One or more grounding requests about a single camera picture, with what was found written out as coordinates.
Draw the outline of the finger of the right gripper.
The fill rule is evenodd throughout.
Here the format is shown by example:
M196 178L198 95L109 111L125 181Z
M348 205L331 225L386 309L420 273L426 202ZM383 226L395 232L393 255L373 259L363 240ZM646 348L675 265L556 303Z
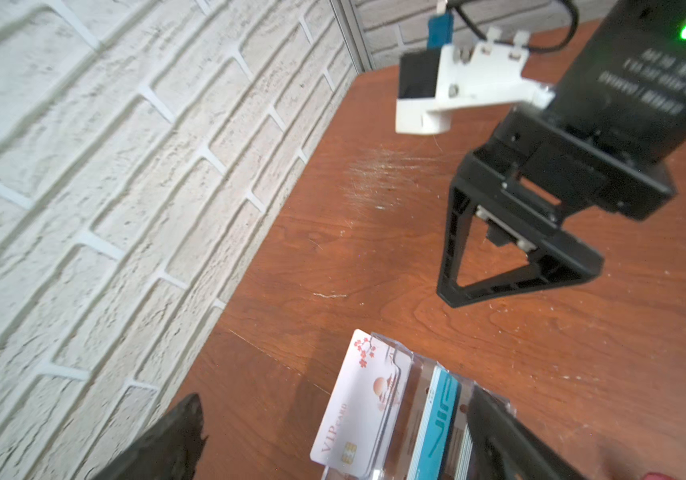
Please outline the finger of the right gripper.
M561 228L558 207L514 182L451 183L437 294L459 308L596 279L603 257Z

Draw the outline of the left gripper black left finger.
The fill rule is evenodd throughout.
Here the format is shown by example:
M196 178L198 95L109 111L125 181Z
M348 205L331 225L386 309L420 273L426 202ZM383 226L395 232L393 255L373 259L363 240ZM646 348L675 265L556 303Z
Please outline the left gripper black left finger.
M93 479L178 479L196 474L207 438L198 393L183 398Z

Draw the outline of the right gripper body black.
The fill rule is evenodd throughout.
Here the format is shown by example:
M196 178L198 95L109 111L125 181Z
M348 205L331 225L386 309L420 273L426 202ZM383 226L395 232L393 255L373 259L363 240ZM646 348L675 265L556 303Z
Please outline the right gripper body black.
M675 194L663 161L686 140L686 1L620 1L543 108L520 104L461 163L450 239L484 216L497 244L583 243L563 221L588 207L643 220Z

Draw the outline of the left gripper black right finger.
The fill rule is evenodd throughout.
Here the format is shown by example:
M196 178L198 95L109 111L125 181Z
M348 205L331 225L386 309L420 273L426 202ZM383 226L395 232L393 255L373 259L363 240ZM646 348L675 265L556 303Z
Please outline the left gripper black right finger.
M470 479L580 480L583 475L476 385L467 410Z

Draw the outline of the clear acrylic card organizer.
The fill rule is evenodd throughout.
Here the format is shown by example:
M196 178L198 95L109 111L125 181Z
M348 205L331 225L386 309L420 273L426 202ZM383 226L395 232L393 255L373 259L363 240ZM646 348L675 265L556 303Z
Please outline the clear acrylic card organizer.
M310 450L326 479L477 479L475 381L398 341L353 332Z

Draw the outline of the white blossom VIP card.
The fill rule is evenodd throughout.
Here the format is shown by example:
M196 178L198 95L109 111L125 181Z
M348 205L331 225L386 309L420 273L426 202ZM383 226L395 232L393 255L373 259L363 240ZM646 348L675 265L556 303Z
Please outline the white blossom VIP card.
M356 329L310 451L310 459L355 479L375 479L385 458L412 355Z

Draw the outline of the red leather card holder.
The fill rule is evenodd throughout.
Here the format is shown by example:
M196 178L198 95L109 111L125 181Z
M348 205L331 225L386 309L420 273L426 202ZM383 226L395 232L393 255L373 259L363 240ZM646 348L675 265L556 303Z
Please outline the red leather card holder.
M647 472L642 477L641 480L676 480L670 475L666 475L660 472Z

